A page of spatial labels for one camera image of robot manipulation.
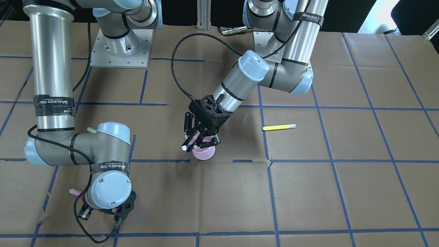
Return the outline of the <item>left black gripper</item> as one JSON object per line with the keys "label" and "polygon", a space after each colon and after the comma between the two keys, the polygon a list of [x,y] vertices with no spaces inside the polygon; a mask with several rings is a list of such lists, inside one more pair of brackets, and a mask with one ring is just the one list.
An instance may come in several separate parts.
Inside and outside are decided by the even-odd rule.
{"label": "left black gripper", "polygon": [[[183,130],[193,136],[195,131],[202,133],[204,146],[216,146],[221,143],[218,137],[218,130],[231,116],[230,111],[221,108],[212,96],[205,96],[201,100],[191,101],[185,113]],[[202,140],[199,134],[197,141]]]}

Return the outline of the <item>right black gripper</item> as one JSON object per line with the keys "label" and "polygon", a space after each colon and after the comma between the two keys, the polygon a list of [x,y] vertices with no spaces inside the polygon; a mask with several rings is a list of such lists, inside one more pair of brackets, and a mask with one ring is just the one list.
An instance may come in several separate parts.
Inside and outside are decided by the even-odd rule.
{"label": "right black gripper", "polygon": [[[105,214],[114,215],[115,221],[118,221],[119,219],[122,219],[122,221],[124,221],[126,220],[130,211],[133,210],[136,197],[137,197],[136,192],[132,190],[127,200],[122,204],[120,204],[119,206],[117,207],[111,206],[110,209],[96,209],[96,210],[103,212]],[[94,208],[91,207],[91,205],[89,205],[89,203],[86,202],[83,196],[81,196],[80,199],[83,202],[83,206],[81,207],[81,210],[78,214],[78,218],[87,221],[91,216],[91,213]]]}

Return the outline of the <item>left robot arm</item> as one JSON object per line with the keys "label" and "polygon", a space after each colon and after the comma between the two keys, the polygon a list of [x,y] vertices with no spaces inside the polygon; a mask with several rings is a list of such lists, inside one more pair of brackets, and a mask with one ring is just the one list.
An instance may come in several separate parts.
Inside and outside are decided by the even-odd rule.
{"label": "left robot arm", "polygon": [[268,41],[239,55],[213,94],[191,99],[185,114],[182,150],[208,148],[221,141],[221,126],[257,86],[306,94],[313,79],[310,57],[324,21],[326,0],[247,0],[243,23],[265,30]]}

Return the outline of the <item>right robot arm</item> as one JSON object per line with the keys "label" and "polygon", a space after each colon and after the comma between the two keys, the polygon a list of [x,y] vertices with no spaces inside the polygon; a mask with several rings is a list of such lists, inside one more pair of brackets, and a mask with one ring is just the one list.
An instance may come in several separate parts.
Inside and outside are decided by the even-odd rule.
{"label": "right robot arm", "polygon": [[104,122],[95,133],[75,131],[70,24],[77,8],[93,9],[111,53],[131,55],[140,50],[133,30],[159,29],[162,7],[160,0],[23,1],[31,23],[37,119],[37,136],[27,140],[25,157],[37,166],[89,165],[90,185],[75,216],[87,220],[96,209],[120,223],[136,199],[128,177],[130,129]]}

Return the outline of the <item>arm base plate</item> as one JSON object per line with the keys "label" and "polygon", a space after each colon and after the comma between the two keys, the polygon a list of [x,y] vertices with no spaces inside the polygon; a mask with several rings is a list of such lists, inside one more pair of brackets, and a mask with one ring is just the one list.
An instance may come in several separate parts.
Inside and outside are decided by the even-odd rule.
{"label": "arm base plate", "polygon": [[123,38],[110,39],[99,30],[92,50],[91,67],[147,69],[153,33],[153,30],[131,30]]}
{"label": "arm base plate", "polygon": [[254,51],[261,57],[267,56],[276,50],[276,38],[270,41],[273,37],[273,32],[254,32]]}

